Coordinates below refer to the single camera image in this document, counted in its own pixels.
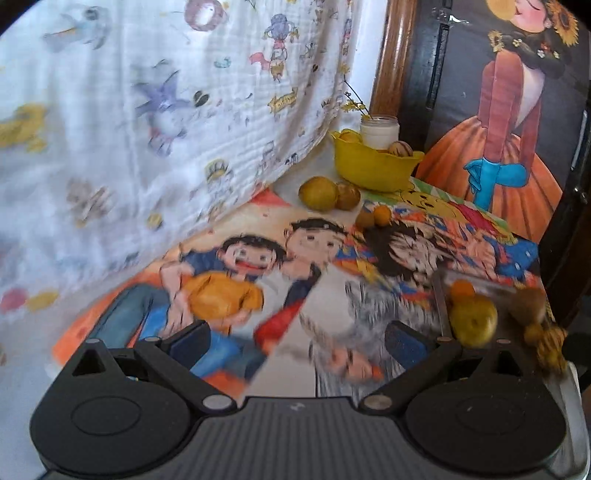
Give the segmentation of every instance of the wooden frame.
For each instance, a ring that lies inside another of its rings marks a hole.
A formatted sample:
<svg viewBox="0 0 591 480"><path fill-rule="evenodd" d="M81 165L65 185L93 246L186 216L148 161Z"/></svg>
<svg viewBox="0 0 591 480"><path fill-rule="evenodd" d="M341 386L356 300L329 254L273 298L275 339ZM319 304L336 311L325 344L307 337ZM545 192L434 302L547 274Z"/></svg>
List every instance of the wooden frame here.
<svg viewBox="0 0 591 480"><path fill-rule="evenodd" d="M370 112L397 115L418 0L389 0Z"/></svg>

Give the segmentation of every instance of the yellow basket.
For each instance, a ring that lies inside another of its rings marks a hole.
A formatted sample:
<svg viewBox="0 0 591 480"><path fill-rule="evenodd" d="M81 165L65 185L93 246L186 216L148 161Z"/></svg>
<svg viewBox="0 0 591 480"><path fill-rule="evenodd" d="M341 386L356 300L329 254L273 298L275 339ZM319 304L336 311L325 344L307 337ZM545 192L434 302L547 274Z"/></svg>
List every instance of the yellow basket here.
<svg viewBox="0 0 591 480"><path fill-rule="evenodd" d="M359 142L341 140L344 133L354 134ZM361 134L345 128L331 132L335 139L335 167L339 175L351 183L378 192L396 192L408 187L414 167L423 159L423 152L412 157L397 157L363 145Z"/></svg>

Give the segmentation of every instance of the blue glove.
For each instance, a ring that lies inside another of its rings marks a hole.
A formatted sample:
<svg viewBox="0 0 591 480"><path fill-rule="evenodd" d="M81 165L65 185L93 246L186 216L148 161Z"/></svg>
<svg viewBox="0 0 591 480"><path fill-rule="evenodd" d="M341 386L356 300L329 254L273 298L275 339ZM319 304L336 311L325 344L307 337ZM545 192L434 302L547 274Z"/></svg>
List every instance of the blue glove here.
<svg viewBox="0 0 591 480"><path fill-rule="evenodd" d="M491 206L495 185L522 187L527 183L528 173L521 164L501 165L485 158L472 160L464 166L467 170L468 183L474 194L474 205L488 210Z"/></svg>

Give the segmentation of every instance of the white candle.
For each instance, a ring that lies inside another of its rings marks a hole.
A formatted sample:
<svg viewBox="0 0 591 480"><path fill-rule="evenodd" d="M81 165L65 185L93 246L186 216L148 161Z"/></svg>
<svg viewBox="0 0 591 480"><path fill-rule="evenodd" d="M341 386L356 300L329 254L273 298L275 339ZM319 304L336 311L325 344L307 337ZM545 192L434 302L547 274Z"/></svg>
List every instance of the white candle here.
<svg viewBox="0 0 591 480"><path fill-rule="evenodd" d="M387 150L398 141L400 124L394 116L374 115L361 119L361 137L363 144L376 150Z"/></svg>

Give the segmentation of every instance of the cartoon girl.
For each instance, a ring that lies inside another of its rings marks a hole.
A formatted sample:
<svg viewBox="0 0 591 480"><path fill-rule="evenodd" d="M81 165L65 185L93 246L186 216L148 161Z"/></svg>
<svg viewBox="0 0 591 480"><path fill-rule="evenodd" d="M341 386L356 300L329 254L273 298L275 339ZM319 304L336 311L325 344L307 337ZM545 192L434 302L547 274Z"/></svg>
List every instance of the cartoon girl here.
<svg viewBox="0 0 591 480"><path fill-rule="evenodd" d="M472 201L538 242L562 191L535 153L546 77L557 79L578 43L578 23L557 0L486 0L512 24L491 31L496 59L482 73L480 108L425 156L417 177ZM521 137L514 132L520 128Z"/></svg>

